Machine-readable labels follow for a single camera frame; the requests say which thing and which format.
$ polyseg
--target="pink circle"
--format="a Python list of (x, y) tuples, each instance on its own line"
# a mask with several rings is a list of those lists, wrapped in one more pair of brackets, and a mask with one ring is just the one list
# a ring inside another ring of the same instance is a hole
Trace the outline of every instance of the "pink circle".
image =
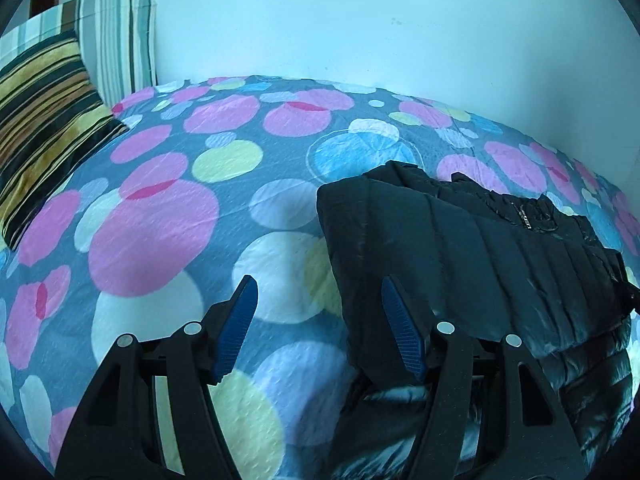
[(330, 111), (314, 104), (290, 102), (269, 111), (262, 126), (271, 135), (304, 137), (321, 132), (330, 123)]
[(14, 306), (6, 323), (6, 353), (9, 362), (18, 370), (29, 366), (31, 354), (38, 341), (42, 320), (36, 316), (36, 300), (41, 283), (18, 287)]
[(518, 186), (535, 193), (546, 191), (545, 175), (538, 165), (519, 149), (494, 140), (487, 142), (484, 149), (494, 158), (504, 174)]
[(232, 95), (197, 107), (184, 121), (190, 134), (217, 134), (247, 124), (257, 114), (260, 101), (254, 96)]
[(327, 90), (325, 88), (317, 88), (314, 90), (304, 90), (296, 92), (296, 98), (300, 103), (315, 105), (318, 107), (315, 111), (324, 110), (350, 110), (355, 102), (347, 94), (343, 94), (337, 90)]
[(208, 86), (194, 86), (191, 88), (185, 88), (183, 90), (178, 90), (171, 96), (171, 102), (174, 104), (178, 104), (184, 101), (190, 101), (192, 99), (197, 99), (198, 97), (202, 97), (209, 91)]
[(122, 101), (120, 101), (116, 106), (113, 107), (114, 113), (120, 113), (126, 110), (127, 108), (131, 108), (133, 105), (137, 105), (138, 103), (147, 101), (151, 99), (156, 94), (156, 91), (152, 86), (148, 86), (143, 88), (142, 90), (138, 90), (131, 95), (126, 96)]
[(74, 189), (49, 200), (35, 216), (18, 245), (18, 261), (31, 267), (49, 256), (74, 219), (81, 195)]
[(620, 211), (619, 215), (622, 223), (629, 229), (629, 232), (631, 232), (632, 235), (640, 237), (640, 222), (638, 222), (636, 217), (627, 211)]
[(575, 169), (578, 170), (578, 173), (580, 173), (580, 176), (589, 184), (591, 184), (593, 189), (595, 189), (596, 191), (600, 189), (600, 184), (598, 183), (597, 179), (583, 163), (578, 160), (574, 160), (574, 166)]
[(402, 101), (399, 110), (405, 114), (418, 117), (424, 124), (432, 128), (447, 128), (453, 124), (451, 117), (431, 106), (415, 101)]
[(65, 439), (66, 432), (71, 425), (71, 420), (76, 414), (76, 408), (65, 408), (51, 417), (51, 433), (49, 433), (49, 458), (55, 466), (58, 463), (60, 449)]
[(544, 165), (546, 172), (551, 177), (551, 181), (556, 185), (558, 191), (562, 193), (570, 202), (574, 204), (580, 203), (580, 195), (575, 190), (571, 182), (571, 177), (566, 170), (564, 164), (560, 162), (554, 152), (540, 146), (537, 142), (532, 142), (530, 148), (538, 154)]
[(18, 288), (4, 340), (9, 361), (18, 370), (29, 366), (40, 325), (59, 309), (70, 282), (71, 269), (61, 266), (52, 270), (44, 282), (27, 283)]
[(111, 153), (111, 161), (115, 164), (124, 164), (138, 158), (143, 153), (152, 150), (171, 133), (170, 124), (153, 126), (124, 139)]
[(125, 179), (118, 193), (122, 198), (146, 198), (168, 188), (178, 180), (189, 166), (183, 153), (169, 152), (140, 164)]
[(618, 211), (629, 211), (629, 202), (626, 199), (626, 195), (622, 191), (617, 192), (611, 202)]
[(148, 198), (120, 203), (89, 248), (95, 285), (123, 298), (159, 290), (207, 246), (218, 211), (213, 192), (185, 180)]
[(634, 238), (631, 233), (626, 228), (624, 222), (620, 219), (620, 217), (616, 217), (616, 227), (622, 236), (622, 239), (625, 241), (626, 246), (631, 251), (633, 256), (638, 256), (638, 249), (636, 248), (636, 243), (634, 242)]
[(464, 173), (485, 189), (501, 194), (509, 192), (495, 171), (474, 156), (447, 155), (438, 164), (436, 175), (439, 180), (451, 181), (451, 175), (456, 172)]

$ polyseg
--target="yellow circle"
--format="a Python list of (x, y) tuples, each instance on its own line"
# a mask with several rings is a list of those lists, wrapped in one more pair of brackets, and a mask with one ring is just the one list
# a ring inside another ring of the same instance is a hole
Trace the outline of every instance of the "yellow circle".
[(244, 79), (239, 77), (232, 77), (229, 79), (225, 79), (224, 81), (220, 81), (219, 83), (215, 83), (211, 85), (212, 90), (235, 90), (236, 88), (240, 88), (244, 86)]
[(331, 270), (326, 240), (319, 239), (308, 250), (305, 260), (305, 286), (320, 308), (342, 317), (342, 301)]
[(152, 112), (159, 112), (164, 108), (167, 108), (168, 105), (171, 104), (171, 99), (165, 99), (164, 101), (160, 101), (154, 108), (151, 110)]
[(634, 272), (631, 270), (631, 267), (625, 267), (625, 269), (626, 269), (626, 278), (629, 280), (629, 283), (640, 288), (640, 285), (638, 285), (638, 280), (634, 276)]
[(222, 182), (254, 170), (262, 156), (261, 147), (254, 142), (234, 140), (201, 154), (193, 163), (191, 173), (201, 182)]
[(464, 110), (458, 110), (457, 108), (452, 108), (447, 106), (444, 103), (433, 103), (431, 104), (436, 110), (441, 111), (443, 114), (447, 114), (449, 117), (454, 118), (457, 121), (462, 121), (463, 123), (468, 123), (471, 120), (471, 116), (468, 112)]
[(408, 126), (422, 126), (422, 121), (413, 114), (407, 114), (404, 112), (391, 112), (389, 117), (402, 124)]
[(72, 173), (72, 174), (70, 174), (70, 175), (66, 178), (66, 180), (65, 180), (62, 184), (60, 184), (60, 185), (55, 189), (55, 191), (54, 191), (53, 193), (51, 193), (51, 194), (49, 195), (49, 198), (47, 198), (47, 202), (48, 202), (49, 200), (51, 200), (53, 197), (55, 197), (57, 194), (60, 194), (60, 193), (62, 193), (62, 192), (65, 190), (65, 187), (66, 187), (66, 185), (69, 183), (69, 181), (71, 180), (71, 177), (72, 177), (72, 176), (74, 176), (74, 174), (73, 174), (73, 173)]
[(640, 386), (640, 341), (630, 342), (626, 347), (626, 352), (629, 355), (629, 364), (631, 364), (631, 395), (635, 397)]
[(209, 393), (242, 480), (271, 480), (284, 459), (284, 428), (269, 399), (240, 370)]

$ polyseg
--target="pillow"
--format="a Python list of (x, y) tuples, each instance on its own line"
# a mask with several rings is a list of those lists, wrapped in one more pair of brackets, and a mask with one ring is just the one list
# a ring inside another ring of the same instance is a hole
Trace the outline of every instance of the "pillow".
[(14, 250), (46, 199), (128, 128), (89, 82), (74, 31), (0, 70), (0, 230)]
[(155, 22), (153, 0), (71, 0), (0, 38), (0, 68), (42, 40), (74, 30), (91, 82), (111, 108), (158, 84)]

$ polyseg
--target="white wall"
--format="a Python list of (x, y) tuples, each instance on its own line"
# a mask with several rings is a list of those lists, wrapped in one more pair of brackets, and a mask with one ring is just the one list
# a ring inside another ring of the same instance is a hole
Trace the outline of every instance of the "white wall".
[(428, 96), (629, 179), (640, 38), (617, 0), (157, 1), (162, 82), (259, 73)]
[(636, 214), (637, 218), (640, 218), (640, 152), (638, 152), (636, 163), (631, 168), (628, 179), (623, 182), (621, 189), (626, 193), (631, 211)]
[(11, 21), (9, 21), (9, 24), (6, 26), (6, 29), (2, 33), (2, 36), (4, 36), (7, 32), (17, 27), (18, 25), (22, 25), (29, 19), (30, 7), (31, 0), (23, 0), (20, 3), (20, 7), (18, 7), (18, 9), (15, 11), (14, 15), (11, 18)]

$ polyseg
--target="bed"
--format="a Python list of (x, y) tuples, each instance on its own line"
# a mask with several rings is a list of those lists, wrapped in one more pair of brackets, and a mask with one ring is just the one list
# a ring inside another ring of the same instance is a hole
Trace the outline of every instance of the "bed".
[[(440, 102), (254, 75), (143, 88), (113, 112), (130, 130), (56, 191), (17, 251), (0, 252), (0, 402), (50, 470), (119, 334), (167, 336), (251, 274), (255, 319), (236, 370), (211, 389), (214, 406), (242, 478), (314, 478), (354, 378), (316, 189), (388, 160), (544, 193), (587, 216), (629, 279), (640, 277), (640, 223), (618, 188)], [(637, 389), (637, 319), (628, 351)], [(166, 419), (166, 397), (158, 406)], [(180, 471), (166, 425), (161, 433)]]

